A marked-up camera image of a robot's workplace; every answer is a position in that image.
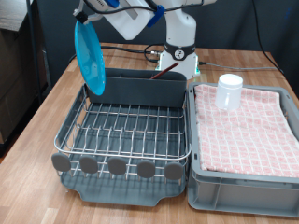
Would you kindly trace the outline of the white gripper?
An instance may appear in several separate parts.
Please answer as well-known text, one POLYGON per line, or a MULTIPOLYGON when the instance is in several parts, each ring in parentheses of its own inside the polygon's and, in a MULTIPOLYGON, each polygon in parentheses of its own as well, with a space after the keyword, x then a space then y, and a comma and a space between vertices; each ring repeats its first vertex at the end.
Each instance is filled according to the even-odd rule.
POLYGON ((82 24, 105 18, 125 40, 133 40, 163 16, 152 0, 80 0, 73 16, 82 24))

